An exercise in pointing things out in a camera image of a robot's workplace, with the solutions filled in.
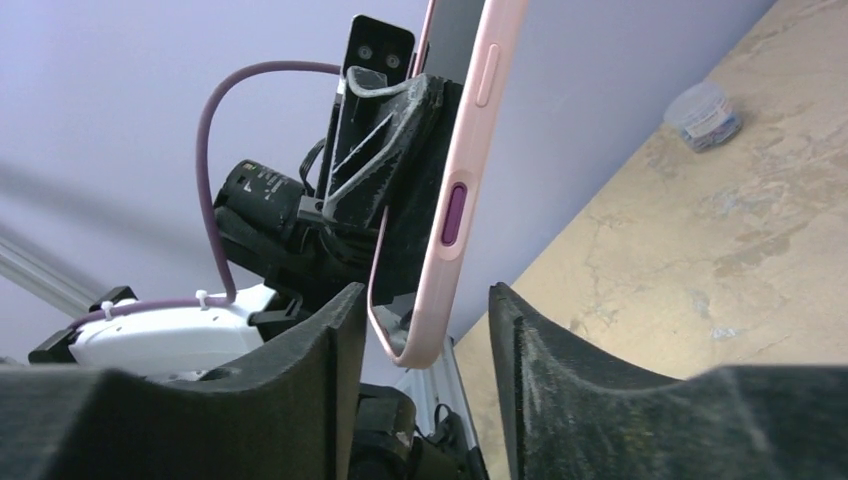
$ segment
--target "plastic container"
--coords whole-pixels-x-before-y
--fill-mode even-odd
[[[724,90],[709,80],[674,99],[663,119],[696,152],[727,142],[742,128],[742,120],[733,111]]]

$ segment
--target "wooden table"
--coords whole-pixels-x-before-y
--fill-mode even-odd
[[[848,0],[780,0],[713,70],[745,126],[703,154],[660,128],[514,288],[563,327],[675,377],[848,363]],[[457,358],[507,478],[488,321]]]

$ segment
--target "black plastic part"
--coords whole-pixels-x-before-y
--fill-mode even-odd
[[[346,79],[322,213],[328,225],[367,232],[419,157],[439,118],[445,81],[419,75],[389,86],[385,75],[356,66]]]
[[[73,343],[75,336],[76,330],[72,328],[59,330],[29,352],[27,360],[33,365],[39,363],[76,363],[77,361],[68,348]]]
[[[202,381],[0,368],[0,476],[344,480],[365,327],[350,285]]]
[[[406,80],[415,51],[415,35],[409,30],[357,15],[347,42],[343,72],[353,66],[380,72],[389,86]]]
[[[406,478],[414,433],[415,404],[408,396],[391,387],[360,385],[351,476]],[[375,469],[376,464],[382,467]],[[384,477],[368,477],[377,471]]]
[[[409,480],[473,479],[465,475],[453,457],[421,437],[415,437],[411,457]]]
[[[415,467],[412,471],[415,479],[445,478],[445,479],[473,479],[469,464],[468,439],[465,438],[465,428],[462,418],[446,405],[440,404],[436,407],[435,431],[426,439],[422,445],[420,457],[413,462]]]
[[[397,179],[397,191],[403,195],[389,200],[389,219],[374,281],[377,305],[418,290],[462,89],[460,84],[445,83],[439,118],[409,169]]]
[[[302,299],[299,295],[277,293],[268,307],[262,312],[254,312],[247,317],[247,324],[256,327],[264,342],[269,342],[302,322],[306,318],[301,312]]]
[[[468,477],[471,480],[489,480],[489,472],[486,470],[486,462],[483,460],[483,452],[480,447],[474,447],[466,455]]]
[[[848,477],[848,368],[679,381],[598,349],[503,284],[489,324],[513,480]]]
[[[88,307],[88,313],[100,310],[100,305],[102,305],[103,302],[118,303],[121,300],[138,300],[138,297],[135,296],[135,292],[132,291],[132,288],[126,285],[115,287]]]
[[[383,120],[391,117],[389,123],[385,124],[388,126],[380,127],[388,129],[386,136],[379,145],[369,144],[374,147],[373,158],[362,156],[362,149],[348,156],[350,158],[333,156],[331,151],[340,151],[334,146],[336,137],[346,139],[343,149],[358,148],[357,142],[361,139],[355,140],[350,131],[328,137],[317,194],[320,197],[322,192],[332,190],[335,193],[331,200],[301,199],[301,196],[298,196],[295,201],[294,188],[290,196],[281,194],[277,197],[280,200],[277,204],[266,202],[264,199],[259,201],[249,195],[244,197],[235,187],[239,185],[238,179],[243,176],[241,170],[244,165],[240,164],[221,189],[215,210],[227,258],[263,277],[265,285],[269,288],[299,292],[303,297],[302,308],[307,312],[314,312],[345,285],[368,281],[376,243],[376,229],[353,228],[353,225],[362,227],[379,221],[377,211],[382,208],[380,205],[388,201],[387,194],[391,191],[388,187],[383,188],[380,182],[388,182],[391,177],[395,178],[399,191],[404,192],[392,200],[390,238],[387,237],[383,246],[383,258],[395,268],[389,275],[382,275],[379,279],[380,285],[392,288],[378,289],[374,301],[377,304],[389,303],[396,289],[415,289],[431,227],[429,222],[421,219],[428,215],[432,218],[435,213],[438,186],[444,171],[461,92],[460,85],[444,84],[427,76],[403,82],[392,90],[369,90],[365,95],[367,98],[362,98],[362,111],[348,108],[345,115],[337,117],[338,121],[331,123],[330,130],[333,131],[333,124],[347,125],[347,130],[361,130],[364,138],[366,133],[371,131],[368,130],[371,128],[369,121],[376,121],[379,113],[367,112],[376,109],[383,112],[379,113],[383,115]],[[430,97],[441,98],[441,101],[423,101]],[[365,120],[357,115],[365,115]],[[365,123],[350,127],[354,117]],[[401,124],[406,127],[402,131],[397,130]],[[378,137],[379,135],[372,135],[372,140],[369,141]],[[336,160],[345,159],[362,161],[364,166],[357,170],[352,168],[355,162],[342,162],[343,164],[336,165],[338,170],[332,170]],[[372,171],[375,165],[383,167],[377,168],[375,172]],[[326,181],[321,180],[325,173]],[[335,182],[334,189],[329,187],[331,176],[332,182]],[[250,201],[236,202],[236,199],[248,198],[263,203],[262,207],[247,211],[252,204]],[[292,203],[288,204],[282,200],[291,200]],[[340,208],[351,215],[349,218],[358,220],[352,224],[329,221],[326,216],[328,201],[334,205],[330,207],[331,210]],[[304,215],[298,221],[293,210],[301,204],[304,205]],[[251,220],[253,216],[260,215],[264,220]]]
[[[330,111],[330,126],[327,127],[327,141],[321,157],[321,168],[318,171],[318,183],[315,185],[315,196],[323,199],[327,193],[327,182],[330,179],[330,166],[333,163],[333,146],[336,142],[336,130],[339,124],[339,110],[342,108],[342,96],[336,94],[333,109]]]
[[[303,193],[304,187],[297,180],[258,162],[242,160],[227,176],[215,208],[230,210],[285,247],[295,230]]]
[[[303,191],[306,196],[315,196],[315,188],[309,183],[309,172],[312,171],[312,166],[315,164],[315,160],[317,160],[318,156],[321,155],[321,152],[324,151],[324,147],[326,145],[326,138],[318,140],[318,142],[309,149],[309,152],[306,153],[306,157],[303,159],[303,162],[301,162],[300,168],[298,169],[300,182],[303,184]]]

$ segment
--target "phone mount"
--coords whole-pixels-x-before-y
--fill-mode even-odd
[[[227,258],[300,299],[304,316],[368,281],[386,205],[382,255],[395,268],[380,282],[417,287],[421,264],[409,259],[423,255],[410,253],[427,248],[431,225],[421,218],[435,215],[462,86],[427,74],[392,84],[394,75],[347,68],[328,136],[307,155],[300,182],[245,160],[215,201]],[[322,149],[312,188],[306,176]]]

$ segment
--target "purple cable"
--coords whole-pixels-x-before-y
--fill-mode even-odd
[[[208,297],[206,305],[210,307],[226,307],[236,300],[236,284],[233,274],[227,263],[224,246],[221,244],[221,235],[218,224],[215,222],[215,207],[212,200],[212,189],[209,185],[209,132],[212,129],[212,118],[224,96],[233,87],[263,73],[272,72],[314,72],[340,75],[341,67],[329,63],[301,62],[280,60],[273,62],[262,62],[244,67],[224,79],[210,95],[200,115],[200,124],[197,127],[197,143],[195,144],[195,172],[197,176],[197,193],[200,198],[200,212],[203,214],[203,225],[206,235],[209,237],[209,246],[212,247],[212,255],[215,257],[215,266],[224,284],[225,297]],[[135,302],[130,305],[115,307],[110,310],[112,316],[129,315],[131,313],[145,312],[149,310],[161,310],[166,308],[199,307],[200,300],[197,298],[175,298],[170,300],[154,300],[149,302]],[[106,318],[106,312],[97,310],[88,315],[78,318],[68,328],[77,329],[89,322],[95,322]]]

